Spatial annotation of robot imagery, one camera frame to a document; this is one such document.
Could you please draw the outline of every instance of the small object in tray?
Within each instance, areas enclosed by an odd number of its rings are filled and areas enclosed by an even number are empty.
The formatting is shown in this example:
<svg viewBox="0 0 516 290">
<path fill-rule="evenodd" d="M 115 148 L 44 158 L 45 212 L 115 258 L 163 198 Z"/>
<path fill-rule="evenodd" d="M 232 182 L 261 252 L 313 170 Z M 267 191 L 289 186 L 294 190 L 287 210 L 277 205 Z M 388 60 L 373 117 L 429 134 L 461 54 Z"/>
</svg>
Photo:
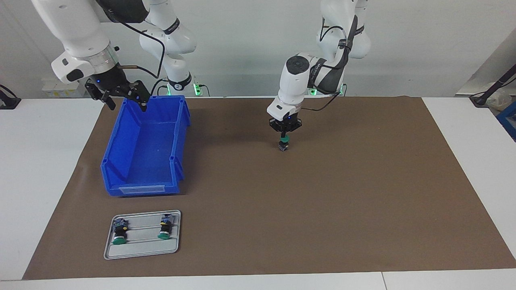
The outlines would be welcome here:
<svg viewBox="0 0 516 290">
<path fill-rule="evenodd" d="M 161 222 L 159 224 L 162 227 L 159 231 L 158 238 L 170 239 L 170 231 L 172 229 L 172 222 L 170 221 L 170 214 L 163 214 Z"/>
<path fill-rule="evenodd" d="M 123 219 L 119 218 L 113 222 L 113 232 L 115 233 L 113 236 L 113 245 L 122 245 L 127 242 L 127 229 L 129 223 Z"/>
</svg>

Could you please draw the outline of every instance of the blue crate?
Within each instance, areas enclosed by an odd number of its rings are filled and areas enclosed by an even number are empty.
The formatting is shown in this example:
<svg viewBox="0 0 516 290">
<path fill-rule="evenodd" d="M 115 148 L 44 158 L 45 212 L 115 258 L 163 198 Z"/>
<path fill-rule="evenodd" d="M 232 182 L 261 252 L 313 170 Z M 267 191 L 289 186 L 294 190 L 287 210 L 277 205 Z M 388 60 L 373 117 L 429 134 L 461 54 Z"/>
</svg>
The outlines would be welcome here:
<svg viewBox="0 0 516 290">
<path fill-rule="evenodd" d="M 190 112 L 184 96 L 153 96 L 147 111 L 125 100 L 101 169 L 111 196 L 179 193 Z"/>
</svg>

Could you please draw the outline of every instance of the brown table surface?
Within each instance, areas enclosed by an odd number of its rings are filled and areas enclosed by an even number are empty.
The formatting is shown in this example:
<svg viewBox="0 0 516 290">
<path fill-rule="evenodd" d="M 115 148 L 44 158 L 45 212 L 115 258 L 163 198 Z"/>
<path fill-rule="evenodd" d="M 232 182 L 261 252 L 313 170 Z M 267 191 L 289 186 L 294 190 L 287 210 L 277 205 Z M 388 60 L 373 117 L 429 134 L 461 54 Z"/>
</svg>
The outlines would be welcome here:
<svg viewBox="0 0 516 290">
<path fill-rule="evenodd" d="M 104 108 L 24 279 L 516 267 L 421 99 L 302 111 L 287 152 L 270 101 L 189 99 L 182 193 L 143 198 L 104 189 Z M 103 259 L 114 215 L 172 209 L 177 253 Z"/>
</svg>

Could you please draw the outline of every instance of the black round joint cover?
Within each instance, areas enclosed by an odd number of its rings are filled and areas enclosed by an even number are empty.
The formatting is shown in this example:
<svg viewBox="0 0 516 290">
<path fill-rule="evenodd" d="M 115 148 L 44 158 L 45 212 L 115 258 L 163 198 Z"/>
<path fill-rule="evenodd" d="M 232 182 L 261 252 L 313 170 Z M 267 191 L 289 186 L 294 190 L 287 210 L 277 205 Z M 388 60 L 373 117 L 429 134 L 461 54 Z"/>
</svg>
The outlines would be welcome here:
<svg viewBox="0 0 516 290">
<path fill-rule="evenodd" d="M 303 73 L 308 68 L 310 68 L 310 63 L 302 56 L 293 56 L 287 60 L 287 70 L 293 75 Z"/>
</svg>

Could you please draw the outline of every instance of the white table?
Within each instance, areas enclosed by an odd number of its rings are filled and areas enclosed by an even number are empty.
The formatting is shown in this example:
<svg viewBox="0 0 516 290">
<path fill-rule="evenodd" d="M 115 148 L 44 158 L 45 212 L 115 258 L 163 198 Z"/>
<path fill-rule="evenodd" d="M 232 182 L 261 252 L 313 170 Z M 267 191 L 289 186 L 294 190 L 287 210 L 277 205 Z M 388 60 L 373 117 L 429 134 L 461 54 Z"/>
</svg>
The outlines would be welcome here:
<svg viewBox="0 0 516 290">
<path fill-rule="evenodd" d="M 516 143 L 489 110 L 474 108 L 468 99 L 424 101 L 516 256 Z M 101 108 L 102 103 L 88 99 L 23 100 L 14 111 L 0 111 L 0 280 L 23 276 Z M 23 233 L 27 225 L 30 236 Z M 163 285 L 175 289 L 514 290 L 516 269 L 0 282 L 1 289 Z"/>
</svg>

